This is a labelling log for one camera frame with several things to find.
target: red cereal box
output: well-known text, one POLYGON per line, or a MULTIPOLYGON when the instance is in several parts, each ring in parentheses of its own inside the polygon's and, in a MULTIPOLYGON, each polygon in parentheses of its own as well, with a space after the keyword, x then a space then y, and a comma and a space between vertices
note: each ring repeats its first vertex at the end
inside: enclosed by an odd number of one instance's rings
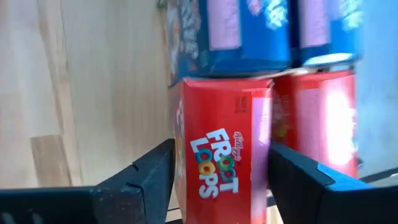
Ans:
POLYGON ((272 139, 356 177, 356 107, 351 70, 274 79, 272 139))
POLYGON ((265 79, 185 78, 171 89, 184 223, 266 222, 271 93, 265 79))

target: froot loops cereal box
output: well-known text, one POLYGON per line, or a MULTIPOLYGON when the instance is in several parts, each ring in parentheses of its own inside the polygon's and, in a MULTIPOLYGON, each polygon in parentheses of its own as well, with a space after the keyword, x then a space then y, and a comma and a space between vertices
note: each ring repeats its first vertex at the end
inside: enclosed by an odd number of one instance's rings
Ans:
POLYGON ((356 177, 353 72, 291 73, 274 83, 272 139, 356 177))
POLYGON ((266 222, 271 84, 184 78, 170 90, 184 223, 266 222))

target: cereal box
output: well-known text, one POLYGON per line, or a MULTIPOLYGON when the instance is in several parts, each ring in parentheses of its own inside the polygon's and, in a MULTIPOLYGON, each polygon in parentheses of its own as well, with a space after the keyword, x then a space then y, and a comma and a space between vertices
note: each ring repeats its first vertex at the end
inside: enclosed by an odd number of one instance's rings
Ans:
POLYGON ((265 223, 270 84, 184 78, 170 90, 184 223, 265 223))
POLYGON ((171 85, 289 66, 287 0, 168 0, 171 85))
POLYGON ((356 107, 351 70, 274 79, 272 139, 356 177, 356 107))

